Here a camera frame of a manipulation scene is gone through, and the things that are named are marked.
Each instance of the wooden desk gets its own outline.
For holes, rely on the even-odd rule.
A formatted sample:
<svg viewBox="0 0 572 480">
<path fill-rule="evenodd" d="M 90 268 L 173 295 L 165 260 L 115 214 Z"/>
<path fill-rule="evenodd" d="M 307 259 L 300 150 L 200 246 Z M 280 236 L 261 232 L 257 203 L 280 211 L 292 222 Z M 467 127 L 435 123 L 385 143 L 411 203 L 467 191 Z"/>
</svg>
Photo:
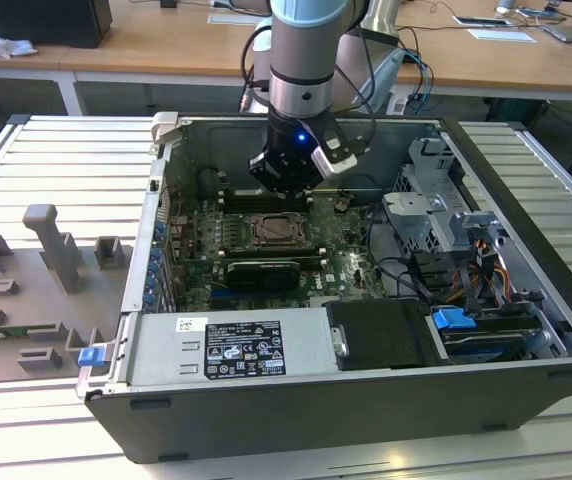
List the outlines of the wooden desk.
<svg viewBox="0 0 572 480">
<path fill-rule="evenodd" d="M 496 0 L 447 0 L 459 15 L 493 16 Z M 525 0 L 543 6 L 543 0 Z M 39 78 L 59 84 L 69 114 L 81 115 L 76 82 L 239 85 L 239 56 L 253 28 L 208 24 L 209 9 L 183 5 L 161 9 L 157 2 L 111 0 L 113 25 L 97 49 L 37 46 L 35 56 L 4 60 L 0 76 Z M 564 4 L 567 13 L 572 5 Z M 441 4 L 415 0 L 401 6 L 397 24 L 459 26 Z M 475 39 L 465 29 L 417 30 L 420 51 L 435 73 L 433 93 L 572 100 L 572 45 L 535 28 L 525 29 L 537 43 Z M 414 48 L 411 33 L 402 39 Z M 419 76 L 404 65 L 395 92 L 407 95 Z"/>
</svg>

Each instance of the side panel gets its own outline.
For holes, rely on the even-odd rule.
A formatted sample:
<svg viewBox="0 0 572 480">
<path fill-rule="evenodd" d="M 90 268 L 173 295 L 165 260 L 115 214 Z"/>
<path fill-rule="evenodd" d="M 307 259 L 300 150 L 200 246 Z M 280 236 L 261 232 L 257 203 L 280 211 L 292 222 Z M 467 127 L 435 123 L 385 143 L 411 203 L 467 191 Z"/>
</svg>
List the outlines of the side panel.
<svg viewBox="0 0 572 480">
<path fill-rule="evenodd" d="M 572 395 L 572 367 L 116 395 L 86 406 L 136 463 L 515 429 Z"/>
</svg>

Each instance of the black plastic cover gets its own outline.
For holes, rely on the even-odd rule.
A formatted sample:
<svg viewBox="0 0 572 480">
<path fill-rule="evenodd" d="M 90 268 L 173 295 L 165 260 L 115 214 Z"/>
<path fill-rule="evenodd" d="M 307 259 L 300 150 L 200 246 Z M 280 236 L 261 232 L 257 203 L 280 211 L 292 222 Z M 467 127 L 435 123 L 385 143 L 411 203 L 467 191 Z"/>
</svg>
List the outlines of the black plastic cover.
<svg viewBox="0 0 572 480">
<path fill-rule="evenodd" d="M 340 370 L 440 365 L 428 329 L 428 306 L 419 300 L 373 299 L 326 305 L 331 327 L 343 329 L 348 355 Z"/>
</svg>

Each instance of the black box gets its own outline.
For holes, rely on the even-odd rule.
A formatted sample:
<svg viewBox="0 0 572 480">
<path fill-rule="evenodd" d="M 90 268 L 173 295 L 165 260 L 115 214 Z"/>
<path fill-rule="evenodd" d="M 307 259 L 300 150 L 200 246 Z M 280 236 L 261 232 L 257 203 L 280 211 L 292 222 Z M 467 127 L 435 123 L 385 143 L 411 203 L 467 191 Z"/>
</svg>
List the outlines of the black box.
<svg viewBox="0 0 572 480">
<path fill-rule="evenodd" d="M 96 48 L 110 29 L 108 0 L 0 0 L 0 37 Z"/>
</svg>

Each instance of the power supply label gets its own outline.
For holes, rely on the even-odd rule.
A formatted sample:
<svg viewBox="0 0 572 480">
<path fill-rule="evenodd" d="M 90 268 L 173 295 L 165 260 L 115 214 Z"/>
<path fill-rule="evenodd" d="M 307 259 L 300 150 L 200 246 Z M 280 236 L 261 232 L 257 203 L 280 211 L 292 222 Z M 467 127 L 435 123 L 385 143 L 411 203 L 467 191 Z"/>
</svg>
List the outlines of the power supply label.
<svg viewBox="0 0 572 480">
<path fill-rule="evenodd" d="M 209 380 L 286 375 L 280 323 L 209 323 L 204 365 Z"/>
</svg>

